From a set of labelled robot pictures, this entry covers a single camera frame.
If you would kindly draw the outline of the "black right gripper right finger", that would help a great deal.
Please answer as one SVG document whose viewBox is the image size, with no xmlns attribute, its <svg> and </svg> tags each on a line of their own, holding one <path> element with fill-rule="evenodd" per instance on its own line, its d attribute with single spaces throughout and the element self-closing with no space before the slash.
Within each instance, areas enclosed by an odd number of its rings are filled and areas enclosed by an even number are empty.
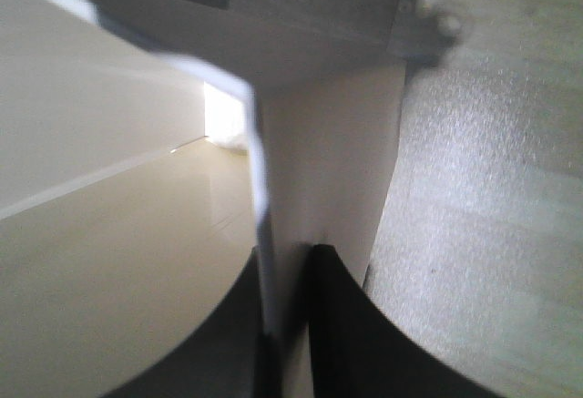
<svg viewBox="0 0 583 398">
<path fill-rule="evenodd" d="M 494 396 L 394 326 L 353 279 L 334 247 L 312 248 L 309 276 L 315 396 Z"/>
</svg>

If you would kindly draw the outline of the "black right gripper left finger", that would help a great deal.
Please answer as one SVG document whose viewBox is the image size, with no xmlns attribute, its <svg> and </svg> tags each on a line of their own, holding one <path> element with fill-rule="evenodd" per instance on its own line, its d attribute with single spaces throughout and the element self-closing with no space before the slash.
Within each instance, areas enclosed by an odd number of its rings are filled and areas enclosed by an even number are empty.
<svg viewBox="0 0 583 398">
<path fill-rule="evenodd" d="M 263 330 L 258 251 L 177 348 L 107 397 L 280 397 L 281 364 Z"/>
</svg>

